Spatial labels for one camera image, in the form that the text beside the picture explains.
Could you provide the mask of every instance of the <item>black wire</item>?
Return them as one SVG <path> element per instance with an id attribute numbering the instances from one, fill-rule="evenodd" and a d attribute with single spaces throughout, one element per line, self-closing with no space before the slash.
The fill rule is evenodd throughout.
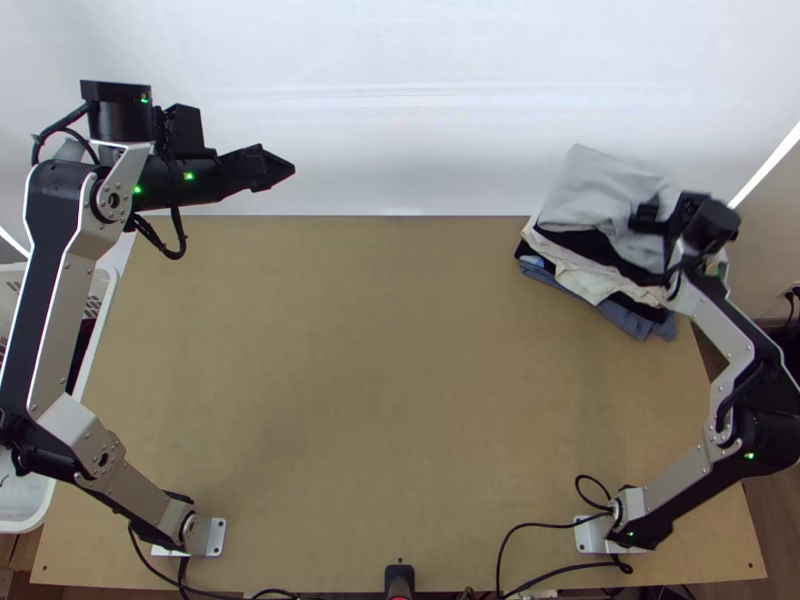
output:
<path id="1" fill-rule="evenodd" d="M 783 297 L 789 301 L 790 308 L 789 308 L 789 318 L 786 319 L 786 323 L 784 323 L 783 327 L 781 327 L 781 335 L 783 335 L 786 332 L 786 329 L 789 327 L 789 323 L 791 323 L 792 319 L 794 318 L 794 294 L 792 292 L 786 292 L 783 295 Z"/>
<path id="2" fill-rule="evenodd" d="M 505 600 L 505 598 L 510 598 L 514 594 L 518 594 L 519 592 L 531 588 L 541 583 L 542 581 L 545 581 L 546 579 L 550 579 L 551 577 L 555 577 L 556 575 L 561 575 L 562 573 L 569 573 L 570 571 L 580 571 L 582 569 L 595 569 L 599 567 L 617 567 L 620 571 L 622 571 L 626 575 L 630 575 L 631 573 L 633 573 L 633 567 L 631 567 L 629 564 L 622 562 L 616 554 L 612 554 L 610 561 L 599 562 L 599 563 L 580 563 L 577 565 L 569 565 L 567 567 L 561 567 L 560 569 L 554 569 L 549 573 L 545 573 L 544 575 L 540 575 L 539 577 L 526 581 L 522 585 L 518 585 L 507 594 L 499 596 L 499 600 Z"/>
<path id="3" fill-rule="evenodd" d="M 184 579 L 186 579 L 186 569 L 189 567 L 190 558 L 190 556 L 181 556 L 181 562 L 178 566 L 178 583 L 181 584 L 181 587 L 178 588 L 178 593 L 183 600 L 191 600 L 191 598 L 186 595 L 186 590 L 183 589 Z"/>
<path id="4" fill-rule="evenodd" d="M 133 533 L 133 529 L 129 526 L 128 527 L 128 537 L 131 538 L 131 544 L 133 544 L 133 549 L 136 551 L 136 556 L 139 557 L 139 560 L 142 561 L 142 564 L 150 571 L 153 575 L 161 579 L 162 581 L 166 581 L 171 586 L 178 588 L 178 591 L 181 594 L 181 598 L 184 600 L 191 600 L 186 595 L 186 592 L 191 592 L 192 594 L 197 594 L 198 596 L 205 596 L 206 598 L 217 598 L 218 600 L 241 600 L 237 596 L 225 596 L 223 594 L 215 594 L 213 592 L 206 592 L 204 590 L 198 590 L 191 586 L 186 585 L 183 580 L 186 577 L 186 569 L 189 566 L 189 558 L 188 556 L 184 556 L 181 558 L 180 566 L 178 567 L 178 581 L 171 579 L 170 577 L 164 575 L 161 571 L 157 570 L 153 565 L 151 565 L 147 559 L 142 554 L 141 548 L 139 548 L 139 543 L 136 541 L 136 536 Z M 316 598 L 314 596 L 304 596 L 301 597 L 298 594 L 294 594 L 292 592 L 288 592 L 286 590 L 282 590 L 279 588 L 266 588 L 257 592 L 252 598 L 258 598 L 259 596 L 263 596 L 264 594 L 281 594 L 282 596 L 286 596 L 290 598 L 290 600 L 323 600 L 322 598 Z"/>
<path id="5" fill-rule="evenodd" d="M 588 504 L 589 506 L 593 506 L 594 508 L 597 508 L 599 510 L 605 510 L 605 511 L 611 512 L 609 510 L 609 508 L 608 508 L 608 503 L 606 503 L 606 504 L 598 504 L 597 502 L 594 502 L 593 500 L 590 500 L 589 498 L 587 498 L 584 495 L 584 493 L 581 491 L 581 481 L 583 481 L 584 479 L 588 479 L 592 483 L 596 484 L 597 487 L 599 487 L 601 490 L 603 490 L 603 493 L 606 496 L 606 500 L 608 502 L 611 502 L 611 493 L 608 491 L 608 488 L 606 488 L 606 486 L 604 486 L 602 483 L 600 483 L 597 479 L 595 479 L 591 475 L 583 475 L 583 474 L 578 475 L 575 478 L 575 489 L 577 490 L 578 495 L 581 497 L 581 499 L 584 502 L 586 502 L 586 504 Z"/>
<path id="6" fill-rule="evenodd" d="M 681 584 L 681 589 L 686 592 L 686 595 L 689 596 L 689 600 L 697 600 L 697 597 L 692 593 L 692 590 L 689 589 L 689 586 L 686 584 Z"/>
<path id="7" fill-rule="evenodd" d="M 70 123 L 74 123 L 75 121 L 80 119 L 83 115 L 85 115 L 87 112 L 89 112 L 89 103 L 84 102 L 78 108 L 69 113 L 67 116 L 62 117 L 52 125 L 49 125 L 44 129 L 42 129 L 41 133 L 36 137 L 34 137 L 33 140 L 33 148 L 31 148 L 31 166 L 39 164 L 39 151 L 42 149 L 42 146 L 44 146 L 44 143 L 45 141 L 47 141 L 47 138 L 49 138 L 57 131 L 63 131 L 64 128 L 67 127 L 67 125 L 69 125 Z"/>
<path id="8" fill-rule="evenodd" d="M 291 592 L 287 592 L 286 590 L 281 590 L 279 588 L 265 588 L 260 592 L 256 592 L 250 597 L 250 600 L 256 600 L 256 598 L 260 598 L 261 596 L 266 596 L 267 594 L 280 594 L 281 596 L 286 596 L 287 598 L 296 599 L 299 598 L 297 594 L 292 594 Z"/>
<path id="9" fill-rule="evenodd" d="M 495 565 L 494 571 L 494 587 L 495 593 L 497 594 L 497 599 L 501 600 L 505 598 L 505 596 L 501 595 L 500 593 L 500 567 L 502 566 L 503 562 L 503 551 L 506 548 L 506 544 L 508 544 L 508 540 L 511 539 L 511 536 L 514 535 L 520 529 L 525 529 L 526 527 L 543 527 L 545 529 L 572 529 L 573 527 L 577 527 L 581 523 L 586 523 L 588 521 L 594 521 L 595 519 L 599 519 L 600 517 L 607 517 L 609 514 L 608 509 L 604 510 L 604 512 L 599 512 L 597 514 L 592 515 L 591 517 L 586 517 L 585 519 L 578 519 L 573 521 L 572 523 L 563 523 L 563 524 L 556 524 L 556 523 L 520 523 L 519 525 L 514 525 L 511 529 L 509 529 L 508 533 L 506 533 L 505 537 L 503 538 L 503 543 L 500 544 L 500 550 L 497 552 L 497 564 Z"/>
<path id="10" fill-rule="evenodd" d="M 150 571 L 153 575 L 158 577 L 161 581 L 165 581 L 171 586 L 178 588 L 179 590 L 184 590 L 186 592 L 192 592 L 193 594 L 197 594 L 198 596 L 205 596 L 206 598 L 217 598 L 218 600 L 241 600 L 241 598 L 236 598 L 235 596 L 224 596 L 222 594 L 214 594 L 213 592 L 205 592 L 203 590 L 197 590 L 193 587 L 190 587 L 184 583 L 179 583 L 170 577 L 164 575 L 161 571 L 156 569 L 153 565 L 147 562 L 147 559 L 142 554 L 141 548 L 139 548 L 139 543 L 136 541 L 136 536 L 133 534 L 133 529 L 128 527 L 128 536 L 131 538 L 131 543 L 133 544 L 133 549 L 136 551 L 136 556 L 139 557 L 139 560 L 142 561 L 142 564 Z"/>
<path id="11" fill-rule="evenodd" d="M 94 162 L 94 164 L 96 165 L 100 164 L 100 159 L 97 157 L 97 154 L 95 154 L 94 148 L 92 148 L 91 144 L 85 137 L 83 137 L 80 133 L 78 133 L 74 129 L 70 129 L 69 127 L 62 127 L 61 129 L 59 129 L 59 131 L 74 137 L 78 141 L 78 143 L 81 146 L 83 146 L 83 149 L 86 150 L 86 152 L 89 154 L 89 157 L 92 159 L 92 162 Z"/>
<path id="12" fill-rule="evenodd" d="M 153 229 L 153 226 L 143 216 L 139 214 L 133 215 L 132 223 L 136 231 L 141 233 L 148 242 L 159 250 L 159 252 L 170 260 L 178 260 L 186 254 L 187 237 L 183 231 L 180 209 L 173 205 L 169 210 L 170 216 L 172 217 L 172 225 L 175 228 L 175 234 L 178 236 L 178 250 L 170 250 L 167 248 L 167 245 L 161 241 L 156 230 Z"/>

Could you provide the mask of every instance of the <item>tan work surface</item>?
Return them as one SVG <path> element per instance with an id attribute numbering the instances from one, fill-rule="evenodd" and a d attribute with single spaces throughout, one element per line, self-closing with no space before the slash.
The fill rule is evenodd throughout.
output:
<path id="1" fill-rule="evenodd" d="M 402 557 L 420 590 L 491 589 L 511 526 L 593 512 L 575 475 L 643 485 L 697 443 L 709 392 L 689 322 L 636 342 L 522 276 L 523 224 L 198 217 L 177 263 L 136 242 L 85 400 L 153 481 L 228 519 L 191 583 L 377 592 Z M 59 485 L 34 580 L 162 587 L 125 527 Z M 503 587 L 587 560 L 572 531 L 526 529 Z M 738 485 L 630 563 L 547 585 L 765 576 Z"/>

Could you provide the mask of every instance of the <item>white laundry basket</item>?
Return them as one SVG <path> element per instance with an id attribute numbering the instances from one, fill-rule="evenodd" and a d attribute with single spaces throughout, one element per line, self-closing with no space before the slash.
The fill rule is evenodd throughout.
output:
<path id="1" fill-rule="evenodd" d="M 25 267 L 26 263 L 0 265 L 0 360 L 5 358 Z M 97 322 L 75 382 L 73 397 L 79 402 L 118 279 L 119 275 L 112 267 L 98 267 L 92 278 L 84 318 L 96 318 Z M 54 479 L 41 475 L 17 477 L 11 463 L 11 451 L 0 448 L 0 533 L 24 533 L 36 529 L 44 521 L 55 486 Z"/>

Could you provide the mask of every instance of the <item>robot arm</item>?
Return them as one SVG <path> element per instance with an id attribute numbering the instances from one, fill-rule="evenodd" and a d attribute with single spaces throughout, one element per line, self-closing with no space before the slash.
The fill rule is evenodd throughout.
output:
<path id="1" fill-rule="evenodd" d="M 130 465 L 119 438 L 66 392 L 66 379 L 96 261 L 139 211 L 169 207 L 174 217 L 179 206 L 267 189 L 294 166 L 260 146 L 217 157 L 203 145 L 199 111 L 162 112 L 150 106 L 149 87 L 82 82 L 82 91 L 105 164 L 48 160 L 28 176 L 32 252 L 0 373 L 0 441 L 20 475 L 76 485 L 128 518 L 141 539 L 219 555 L 225 521 L 201 517 L 191 498 L 158 488 Z"/>
<path id="2" fill-rule="evenodd" d="M 647 485 L 623 487 L 608 518 L 577 527 L 582 552 L 653 550 L 678 517 L 742 479 L 769 475 L 800 459 L 800 389 L 780 348 L 728 301 L 720 276 L 726 266 L 722 247 L 738 225 L 733 211 L 708 200 L 672 253 L 672 264 L 680 267 L 667 305 L 688 315 L 728 362 L 711 384 L 702 437 Z M 714 263 L 719 274 L 707 274 Z"/>

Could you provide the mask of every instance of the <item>white wall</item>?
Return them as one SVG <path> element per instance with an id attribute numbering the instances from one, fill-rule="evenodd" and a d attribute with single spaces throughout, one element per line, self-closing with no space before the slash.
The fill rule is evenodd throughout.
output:
<path id="1" fill-rule="evenodd" d="M 800 3 L 10 0 L 0 224 L 80 78 L 200 107 L 220 151 L 297 164 L 214 212 L 529 214 L 569 145 L 730 198 L 800 119 Z"/>

